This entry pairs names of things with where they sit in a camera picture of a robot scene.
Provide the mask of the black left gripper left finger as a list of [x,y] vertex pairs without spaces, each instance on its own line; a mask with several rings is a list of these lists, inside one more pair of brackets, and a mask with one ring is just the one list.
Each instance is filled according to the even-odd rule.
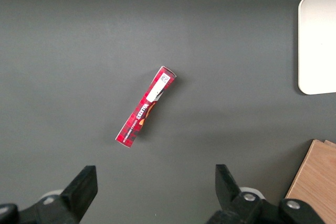
[[96,167],[88,165],[65,189],[44,194],[24,210],[1,204],[1,223],[80,223],[97,192]]

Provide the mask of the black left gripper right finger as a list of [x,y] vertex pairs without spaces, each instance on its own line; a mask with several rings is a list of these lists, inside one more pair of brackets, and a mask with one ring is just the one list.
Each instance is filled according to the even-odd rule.
[[273,205],[259,191],[243,190],[224,164],[215,166],[215,191],[221,210],[207,223],[324,223],[302,200],[282,199]]

